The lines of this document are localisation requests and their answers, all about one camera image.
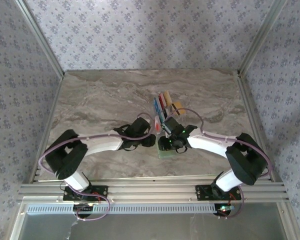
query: floor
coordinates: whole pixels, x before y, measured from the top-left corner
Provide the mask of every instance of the floor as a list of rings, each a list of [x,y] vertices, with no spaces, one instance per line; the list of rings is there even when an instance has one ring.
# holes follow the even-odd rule
[[[153,99],[169,91],[172,101],[197,111],[204,129],[238,136],[252,129],[232,71],[215,69],[87,70],[64,76],[48,145],[65,130],[102,134],[131,124],[141,112],[155,114]],[[193,113],[176,117],[184,126],[200,126]],[[156,146],[134,151],[105,151],[87,156],[78,170],[89,179],[219,174],[228,161],[204,150],[189,149],[160,159]],[[54,180],[43,171],[40,180]]]

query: glass panel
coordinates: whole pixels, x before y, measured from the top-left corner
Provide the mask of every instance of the glass panel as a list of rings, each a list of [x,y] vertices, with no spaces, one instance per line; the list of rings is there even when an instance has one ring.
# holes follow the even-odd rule
[[[73,214],[27,215],[20,240],[285,240],[277,205],[246,204],[235,218],[213,214],[109,214],[77,221]]]

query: black bracket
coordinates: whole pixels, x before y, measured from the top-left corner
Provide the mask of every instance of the black bracket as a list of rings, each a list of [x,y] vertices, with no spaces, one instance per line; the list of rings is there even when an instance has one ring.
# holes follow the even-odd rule
[[[83,193],[89,194],[99,194],[104,196],[105,198],[108,196],[108,186],[106,185],[90,185],[87,190]],[[105,202],[101,197],[96,196],[83,196],[75,193],[70,189],[70,187],[66,186],[63,194],[63,201],[87,201],[87,202]]]
[[[91,215],[91,212],[94,210],[94,207],[93,206],[89,206],[88,204],[86,203],[81,203],[81,204],[76,204],[76,205],[73,205],[73,208],[72,208],[72,211],[73,213],[79,217],[79,218],[82,218],[82,219],[85,219],[87,217],[89,217]]]
[[[188,148],[191,148],[187,138],[194,129],[198,128],[197,126],[188,125],[184,128],[173,117],[165,120],[161,126],[170,136],[162,136],[159,138],[158,147],[160,151],[175,150],[178,154],[183,154],[188,150]]]
[[[238,187],[234,187],[230,191],[225,192],[222,197],[213,194],[213,187],[211,185],[196,185],[195,192],[196,192],[196,199],[198,201],[241,200],[241,193]]]
[[[149,131],[150,128],[150,124],[145,119],[143,119],[142,117],[138,117],[131,125],[126,124],[121,127],[114,128],[113,130],[121,136],[126,136],[130,138],[140,138],[146,135],[146,132]],[[141,140],[127,140],[125,138],[123,138],[122,140],[123,143],[120,146],[119,150],[123,149],[125,151],[133,151],[139,145],[142,145],[143,147],[147,148],[152,147],[156,143],[156,136],[150,134],[148,137]]]
[[[68,129],[54,141],[48,150],[64,141],[75,139],[77,137],[78,134],[76,134],[74,130]],[[66,152],[66,147],[71,149],[69,153]],[[55,173],[56,177],[59,180],[63,180],[74,174],[87,151],[87,145],[83,144],[80,140],[77,140],[69,142],[49,153],[45,157],[45,160]]]

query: aluminum rail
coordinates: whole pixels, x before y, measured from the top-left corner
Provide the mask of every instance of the aluminum rail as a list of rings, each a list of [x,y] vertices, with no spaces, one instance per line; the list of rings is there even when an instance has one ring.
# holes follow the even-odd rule
[[[92,181],[92,185],[107,185],[108,199],[118,204],[174,204],[174,203],[226,203],[227,201],[197,201],[195,186],[209,185],[215,178],[208,176],[178,176],[102,179]],[[69,203],[63,201],[65,184],[61,181],[23,184],[19,191],[18,202],[35,203]],[[243,185],[246,203],[280,203],[289,198],[282,182],[259,179],[253,186]]]

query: metal bar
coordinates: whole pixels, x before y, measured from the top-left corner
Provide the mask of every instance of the metal bar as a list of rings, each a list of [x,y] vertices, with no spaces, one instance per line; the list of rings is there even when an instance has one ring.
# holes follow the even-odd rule
[[[11,231],[8,231],[6,235],[6,240],[17,240],[19,239],[20,232],[25,220],[25,212],[27,209],[27,204],[22,203],[19,207],[17,214],[15,214],[15,220],[13,224],[13,228]]]
[[[244,77],[247,74],[248,68],[250,67],[251,63],[254,61],[259,49],[263,45],[264,41],[270,30],[272,29],[273,25],[275,24],[281,10],[287,3],[287,0],[274,0],[270,9],[263,20],[257,34],[255,35],[247,54],[245,55],[240,67],[240,77]]]
[[[92,182],[93,185],[107,185],[108,199],[113,203],[188,203],[197,202],[195,186],[211,183],[214,176],[182,176],[182,179],[104,179]],[[53,203],[63,202],[64,192],[60,189],[62,182],[40,182],[23,184],[18,201],[36,203],[45,199]],[[267,179],[258,180],[253,186],[242,186],[248,203],[269,203],[288,200],[286,189],[282,182],[271,182]],[[227,201],[209,201],[209,203],[225,203]]]
[[[54,71],[58,74],[59,78],[63,78],[64,72],[63,72],[54,52],[51,50],[44,34],[42,33],[40,27],[38,26],[35,18],[33,17],[28,5],[25,3],[24,0],[15,0],[15,3],[19,7],[25,21],[28,23],[29,28],[31,29],[34,37],[36,38],[39,45],[41,46],[44,54],[48,58]]]
[[[50,110],[50,113],[48,116],[48,121],[45,125],[44,131],[42,134],[42,139],[41,139],[38,151],[35,156],[36,161],[32,167],[32,171],[31,171],[31,174],[30,174],[30,177],[28,180],[29,183],[33,183],[34,181],[36,181],[40,175],[40,170],[38,169],[38,159],[46,150],[46,146],[47,146],[47,142],[48,142],[49,134],[50,134],[50,129],[51,129],[51,126],[53,123],[53,118],[54,118],[54,114],[55,114],[55,110],[56,110],[57,101],[58,101],[59,94],[61,91],[62,82],[63,82],[63,78],[60,79],[58,87],[56,89],[56,93],[55,93],[55,96],[54,96],[54,99],[52,102],[52,107],[51,107],[51,110]]]
[[[267,184],[267,185],[253,185],[253,186],[242,186],[244,192],[286,192],[285,186],[278,184]],[[60,186],[49,185],[38,188],[38,185],[32,184],[32,186],[22,186],[21,194],[53,194],[63,193]],[[193,193],[195,192],[195,185],[138,185],[138,186],[109,186],[109,193]]]

